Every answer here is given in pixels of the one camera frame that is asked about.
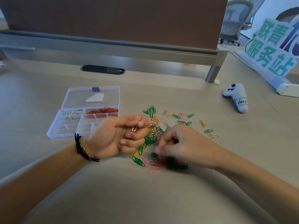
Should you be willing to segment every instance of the person's left hand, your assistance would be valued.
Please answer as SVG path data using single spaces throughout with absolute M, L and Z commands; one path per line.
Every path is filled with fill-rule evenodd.
M 81 139 L 89 157 L 102 159 L 119 152 L 131 154 L 144 144 L 148 135 L 148 118 L 144 115 L 132 117 L 107 117 L 95 132 Z

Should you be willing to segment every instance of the metal partition leg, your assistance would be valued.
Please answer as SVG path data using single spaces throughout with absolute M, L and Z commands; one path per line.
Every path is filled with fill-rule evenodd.
M 209 73 L 207 74 L 207 77 L 206 77 L 206 82 L 214 83 L 214 81 L 218 75 L 218 72 L 220 71 L 220 68 L 221 68 L 221 66 L 211 66 Z

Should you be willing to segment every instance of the black bracelet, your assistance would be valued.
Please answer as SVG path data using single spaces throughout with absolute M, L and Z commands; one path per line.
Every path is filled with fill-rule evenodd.
M 94 159 L 94 158 L 91 158 L 88 156 L 87 152 L 84 152 L 83 150 L 85 150 L 84 148 L 81 147 L 80 145 L 80 141 L 79 139 L 81 138 L 82 136 L 79 136 L 79 134 L 75 133 L 75 141 L 76 141 L 76 148 L 77 148 L 77 153 L 78 154 L 81 154 L 85 159 L 87 159 L 88 161 L 92 160 L 92 161 L 95 161 L 95 162 L 99 162 L 100 159 Z

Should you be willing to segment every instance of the brown partition panel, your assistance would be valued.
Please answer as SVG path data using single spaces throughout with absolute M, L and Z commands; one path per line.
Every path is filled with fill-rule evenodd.
M 228 0 L 0 0 L 12 30 L 216 49 Z

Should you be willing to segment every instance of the hand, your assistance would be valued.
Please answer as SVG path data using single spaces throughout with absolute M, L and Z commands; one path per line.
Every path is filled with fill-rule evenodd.
M 102 159 L 119 152 L 131 154 L 144 144 L 148 135 L 148 118 L 144 115 L 133 117 L 107 117 L 91 135 L 82 137 L 82 146 L 89 157 Z
M 162 156 L 189 160 L 208 168 L 217 168 L 224 155 L 230 153 L 185 124 L 177 124 L 164 132 L 155 152 Z

